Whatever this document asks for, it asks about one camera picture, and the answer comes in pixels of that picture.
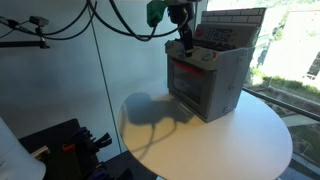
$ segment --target oven handle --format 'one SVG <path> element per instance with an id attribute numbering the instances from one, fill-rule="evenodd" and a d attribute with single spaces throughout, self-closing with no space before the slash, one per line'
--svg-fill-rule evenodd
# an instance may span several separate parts
<path id="1" fill-rule="evenodd" d="M 175 66 L 178 66 L 180 67 L 181 69 L 184 69 L 188 72 L 190 72 L 191 74 L 194 74 L 194 75 L 197 75 L 197 76 L 203 76 L 203 71 L 198 71 L 198 70 L 195 70 L 193 69 L 192 67 L 189 67 L 187 65 L 184 65 L 184 64 L 181 64 L 181 63 L 178 63 L 174 60 L 171 61 L 171 63 Z"/>

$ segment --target white wall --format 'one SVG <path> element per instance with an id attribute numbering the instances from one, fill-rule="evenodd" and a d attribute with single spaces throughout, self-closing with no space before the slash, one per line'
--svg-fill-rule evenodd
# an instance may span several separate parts
<path id="1" fill-rule="evenodd" d="M 19 21 L 30 15 L 43 16 L 50 20 L 45 30 L 51 32 L 71 22 L 84 3 L 84 0 L 11 0 L 0 3 L 0 16 Z M 140 34 L 151 33 L 146 23 L 148 1 L 116 3 L 132 29 Z M 124 30 L 108 1 L 98 1 L 98 12 L 109 24 Z M 67 34 L 74 34 L 85 25 L 88 13 L 85 15 Z M 166 80 L 164 43 L 178 34 L 144 43 L 108 30 L 97 19 L 93 27 L 117 122 L 119 109 L 130 93 L 153 81 Z M 175 27 L 165 15 L 157 34 Z M 0 26 L 0 35 L 7 30 Z M 17 32 L 0 42 L 26 38 L 34 39 Z M 98 137 L 104 132 L 111 134 L 113 144 L 99 158 L 112 158 L 121 151 L 92 28 L 76 39 L 48 43 L 51 46 L 48 50 L 0 49 L 0 116 L 18 137 L 76 117 Z M 120 146 L 122 152 L 126 150 L 122 142 Z"/>
<path id="2" fill-rule="evenodd" d="M 146 23 L 146 5 L 148 1 L 116 1 L 119 11 L 132 29 L 139 34 L 150 34 Z M 108 1 L 101 1 L 99 14 L 115 27 L 125 30 L 113 13 Z M 165 81 L 167 77 L 164 44 L 168 39 L 179 37 L 178 33 L 150 42 L 140 42 L 131 37 L 114 33 L 105 28 L 98 20 L 94 21 L 98 45 L 103 60 L 105 75 L 110 90 L 115 118 L 123 101 L 133 91 L 143 88 L 153 81 Z M 176 28 L 165 15 L 158 25 L 157 34 Z M 126 148 L 121 142 L 121 149 Z"/>
<path id="3" fill-rule="evenodd" d="M 83 0 L 10 0 L 0 3 L 0 14 L 18 21 L 30 15 L 50 20 L 46 32 L 71 22 Z M 89 13 L 68 33 L 78 32 Z M 7 32 L 0 26 L 0 34 Z M 14 33 L 0 41 L 37 40 Z M 19 138 L 71 118 L 78 118 L 94 136 L 109 132 L 114 143 L 99 153 L 107 160 L 119 151 L 93 31 L 64 42 L 48 41 L 50 49 L 0 49 L 0 116 Z"/>

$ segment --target window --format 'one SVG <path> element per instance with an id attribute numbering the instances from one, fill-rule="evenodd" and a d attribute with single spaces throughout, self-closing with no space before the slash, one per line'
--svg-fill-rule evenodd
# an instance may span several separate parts
<path id="1" fill-rule="evenodd" d="M 320 0 L 209 0 L 207 10 L 267 7 L 245 87 L 320 116 Z M 266 103 L 291 133 L 281 179 L 320 179 L 320 123 Z"/>

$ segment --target toaster oven door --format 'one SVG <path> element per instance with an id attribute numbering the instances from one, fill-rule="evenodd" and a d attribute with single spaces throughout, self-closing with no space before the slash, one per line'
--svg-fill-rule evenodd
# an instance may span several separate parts
<path id="1" fill-rule="evenodd" d="M 207 71 L 174 59 L 168 60 L 168 87 L 171 94 L 202 118 L 207 118 L 215 71 Z"/>

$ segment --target oven control knob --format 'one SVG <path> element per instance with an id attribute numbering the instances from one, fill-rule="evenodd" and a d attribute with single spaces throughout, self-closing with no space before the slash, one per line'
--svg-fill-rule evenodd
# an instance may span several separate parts
<path id="1" fill-rule="evenodd" d="M 184 46 L 182 44 L 179 45 L 177 48 L 177 52 L 183 52 L 184 51 Z"/>
<path id="2" fill-rule="evenodd" d="M 166 48 L 169 48 L 169 47 L 171 47 L 173 45 L 173 42 L 172 41 L 167 41 L 165 44 L 164 44 L 164 46 L 166 47 Z"/>
<path id="3" fill-rule="evenodd" d="M 212 52 L 206 51 L 205 54 L 202 56 L 202 61 L 210 61 L 212 59 Z"/>

